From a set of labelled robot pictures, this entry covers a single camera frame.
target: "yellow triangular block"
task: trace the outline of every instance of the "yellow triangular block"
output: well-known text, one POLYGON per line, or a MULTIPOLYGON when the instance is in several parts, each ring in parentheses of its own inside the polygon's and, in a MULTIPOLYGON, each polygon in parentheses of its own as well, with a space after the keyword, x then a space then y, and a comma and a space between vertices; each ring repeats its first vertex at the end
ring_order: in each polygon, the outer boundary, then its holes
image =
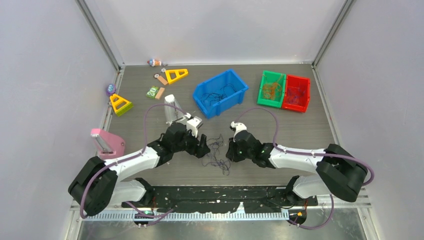
POLYGON ((184 78, 185 76, 189 75, 189 70, 187 69, 172 69, 172 70, 166 70, 166 80, 168 80, 169 84, 173 84, 176 81, 184 78))
POLYGON ((119 96, 118 94, 113 94, 109 97, 110 103, 112 104, 113 111, 119 117, 122 114, 126 113, 133 107, 133 103, 127 99, 119 96))

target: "metal corner post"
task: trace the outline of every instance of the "metal corner post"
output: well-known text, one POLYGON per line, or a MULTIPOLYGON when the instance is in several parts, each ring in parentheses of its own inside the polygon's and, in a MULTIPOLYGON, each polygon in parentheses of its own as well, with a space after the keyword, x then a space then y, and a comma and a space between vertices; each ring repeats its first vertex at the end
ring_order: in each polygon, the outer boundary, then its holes
POLYGON ((98 42, 100 43, 101 47, 103 48, 104 52, 106 53, 113 67, 116 69, 117 72, 119 72, 121 69, 121 66, 119 65, 111 48, 109 47, 108 42, 105 39, 105 36, 103 35, 99 25, 97 24, 92 12, 89 9, 89 6, 86 3, 86 0, 75 0, 75 1, 78 4, 79 8, 81 9, 82 14, 84 14, 85 18, 87 19, 88 24, 93 30, 94 35, 97 37, 98 42))
POLYGON ((324 53, 326 52, 327 48, 329 47, 331 41, 333 40, 333 37, 336 35, 337 31, 339 30, 340 26, 343 23, 343 20, 348 15, 351 7, 356 2, 356 0, 345 0, 343 6, 341 7, 340 12, 338 13, 337 17, 335 18, 335 21, 333 25, 331 26, 330 31, 328 32, 327 36, 325 37, 324 42, 321 45, 321 48, 318 51, 318 54, 315 57, 315 60, 312 62, 312 67, 315 69, 320 62, 320 60, 323 58, 324 53))

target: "plastic bin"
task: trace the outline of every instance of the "plastic bin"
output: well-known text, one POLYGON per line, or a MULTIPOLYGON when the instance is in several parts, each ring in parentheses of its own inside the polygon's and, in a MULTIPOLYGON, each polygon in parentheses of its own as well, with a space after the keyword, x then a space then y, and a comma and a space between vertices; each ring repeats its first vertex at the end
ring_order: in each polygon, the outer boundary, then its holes
POLYGON ((311 82, 307 77, 287 75, 282 109, 305 113, 310 100, 311 82))
POLYGON ((281 108, 286 89, 286 74, 273 71, 263 71, 262 81, 260 83, 259 94, 257 95, 257 104, 266 105, 275 108, 281 108), (279 90, 271 90, 264 88, 264 85, 272 85, 277 83, 279 90))
POLYGON ((241 104, 248 89, 236 72, 229 69, 197 85, 193 98, 202 113, 210 119, 241 104))

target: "blue bin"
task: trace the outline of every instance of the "blue bin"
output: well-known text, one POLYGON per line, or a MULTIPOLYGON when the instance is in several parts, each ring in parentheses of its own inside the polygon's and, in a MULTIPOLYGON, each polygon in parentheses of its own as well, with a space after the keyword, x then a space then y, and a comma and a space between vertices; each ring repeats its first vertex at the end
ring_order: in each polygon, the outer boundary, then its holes
POLYGON ((229 69, 197 85, 193 98, 203 114, 210 119, 241 104, 248 89, 237 73, 229 69))

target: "white panel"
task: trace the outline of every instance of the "white panel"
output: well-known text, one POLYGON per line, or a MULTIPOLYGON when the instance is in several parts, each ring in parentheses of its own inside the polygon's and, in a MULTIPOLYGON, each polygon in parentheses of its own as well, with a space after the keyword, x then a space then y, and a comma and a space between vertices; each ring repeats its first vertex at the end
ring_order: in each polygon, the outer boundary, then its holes
POLYGON ((385 240, 423 236, 423 9, 357 1, 318 67, 343 147, 375 169, 367 192, 385 240))
POLYGON ((2 239, 60 239, 115 70, 75 1, 0 1, 2 239))
POLYGON ((344 0, 92 0, 126 65, 312 62, 344 0))

